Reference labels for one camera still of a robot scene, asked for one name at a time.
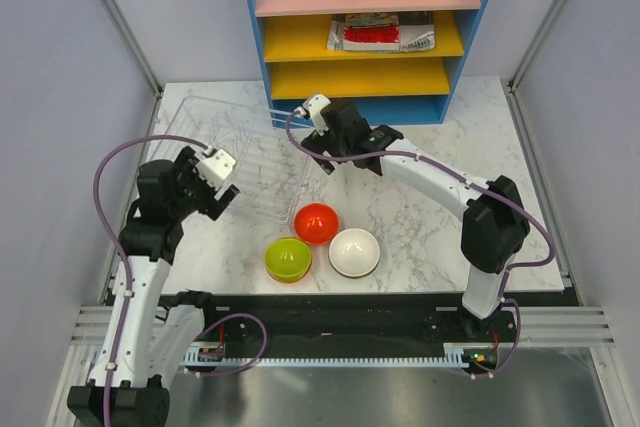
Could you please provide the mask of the clear wire dish rack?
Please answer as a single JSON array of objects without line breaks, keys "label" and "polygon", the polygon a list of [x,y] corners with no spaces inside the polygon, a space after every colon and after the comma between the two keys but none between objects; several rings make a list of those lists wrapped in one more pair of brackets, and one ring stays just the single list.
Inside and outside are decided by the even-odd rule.
[{"label": "clear wire dish rack", "polygon": [[311,161],[288,139],[287,116],[264,106],[190,94],[163,132],[228,152],[236,160],[228,181],[239,188],[231,208],[285,224],[294,213]]}]

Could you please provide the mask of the white bowl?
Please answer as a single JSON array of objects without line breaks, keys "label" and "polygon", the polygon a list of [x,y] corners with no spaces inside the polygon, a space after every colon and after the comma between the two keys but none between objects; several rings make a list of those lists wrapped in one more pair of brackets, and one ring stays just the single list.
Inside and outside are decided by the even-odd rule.
[{"label": "white bowl", "polygon": [[345,229],[331,241],[328,251],[332,267],[350,272],[377,267],[381,249],[376,238],[359,228]]}]

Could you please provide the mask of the pale green bowl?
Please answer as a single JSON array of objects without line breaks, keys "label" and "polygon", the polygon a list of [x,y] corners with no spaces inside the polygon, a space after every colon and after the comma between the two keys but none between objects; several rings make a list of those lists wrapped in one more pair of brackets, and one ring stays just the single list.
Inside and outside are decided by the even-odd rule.
[{"label": "pale green bowl", "polygon": [[341,275],[342,277],[349,278],[349,279],[359,279],[359,278],[364,278],[364,277],[367,277],[367,276],[371,275],[372,273],[375,272],[376,268],[377,267],[373,267],[373,268],[368,269],[368,270],[355,271],[355,272],[341,270],[341,269],[338,269],[336,267],[333,267],[333,270],[337,274]]}]

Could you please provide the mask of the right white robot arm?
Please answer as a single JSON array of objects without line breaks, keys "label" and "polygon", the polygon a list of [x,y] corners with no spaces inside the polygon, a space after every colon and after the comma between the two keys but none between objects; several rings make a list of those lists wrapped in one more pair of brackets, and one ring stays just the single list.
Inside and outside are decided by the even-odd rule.
[{"label": "right white robot arm", "polygon": [[317,95],[296,108],[295,117],[309,121],[313,131],[299,149],[330,174],[338,163],[351,162],[404,183],[435,201],[461,222],[460,248],[470,265],[458,328],[467,339],[483,339],[494,328],[492,314],[504,289],[506,268],[530,233],[529,220],[515,183],[500,176],[493,181],[473,177],[427,155],[400,131],[371,127],[353,101]]}]

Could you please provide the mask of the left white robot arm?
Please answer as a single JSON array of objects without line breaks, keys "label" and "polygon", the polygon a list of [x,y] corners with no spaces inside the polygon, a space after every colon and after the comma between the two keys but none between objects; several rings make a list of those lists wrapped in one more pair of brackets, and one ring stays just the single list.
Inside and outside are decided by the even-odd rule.
[{"label": "left white robot arm", "polygon": [[169,307],[154,329],[163,286],[193,213],[217,220],[238,195],[229,179],[235,159],[224,149],[183,148],[173,160],[143,164],[138,197],[117,239],[123,265],[105,339],[85,384],[71,387],[67,406],[84,426],[162,426],[169,389],[191,342],[208,340],[219,316],[194,293]]}]

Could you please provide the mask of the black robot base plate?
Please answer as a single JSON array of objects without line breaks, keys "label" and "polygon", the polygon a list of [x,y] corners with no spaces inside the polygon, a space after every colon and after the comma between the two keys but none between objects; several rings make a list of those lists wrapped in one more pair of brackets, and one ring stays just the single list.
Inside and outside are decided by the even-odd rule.
[{"label": "black robot base plate", "polygon": [[[213,295],[183,291],[162,296],[163,309],[204,310],[204,335],[232,357],[321,358],[437,356],[448,344],[493,347],[512,342],[516,320],[498,309],[484,320],[458,294]],[[221,321],[221,326],[214,326]]]}]

